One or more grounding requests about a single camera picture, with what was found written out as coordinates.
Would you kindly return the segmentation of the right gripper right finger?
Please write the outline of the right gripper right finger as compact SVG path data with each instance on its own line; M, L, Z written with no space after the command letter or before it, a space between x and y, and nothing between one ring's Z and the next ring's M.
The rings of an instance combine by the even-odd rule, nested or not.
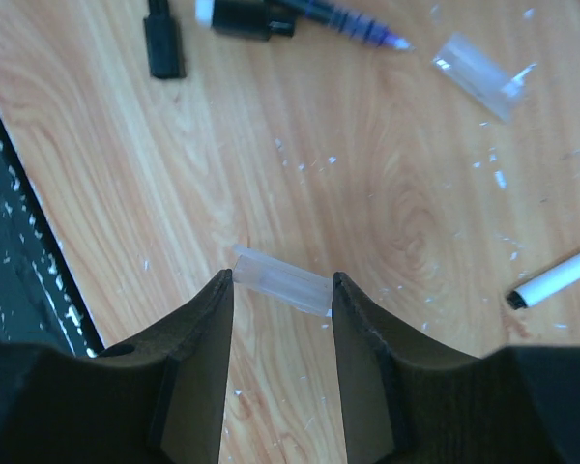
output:
M476 358L333 276L333 338L351 463L580 463L580 347Z

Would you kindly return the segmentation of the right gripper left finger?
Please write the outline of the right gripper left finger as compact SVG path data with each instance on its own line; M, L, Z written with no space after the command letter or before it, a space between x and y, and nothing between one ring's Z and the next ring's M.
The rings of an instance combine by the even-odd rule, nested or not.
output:
M232 274L95 357L0 344L0 463L215 463Z

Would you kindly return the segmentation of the dark purple pen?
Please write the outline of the dark purple pen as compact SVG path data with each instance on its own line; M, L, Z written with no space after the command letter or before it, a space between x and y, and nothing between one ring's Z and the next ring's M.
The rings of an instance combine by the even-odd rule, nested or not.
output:
M277 0L273 4L365 45L397 51L414 49L406 38L395 33L385 22L333 1Z

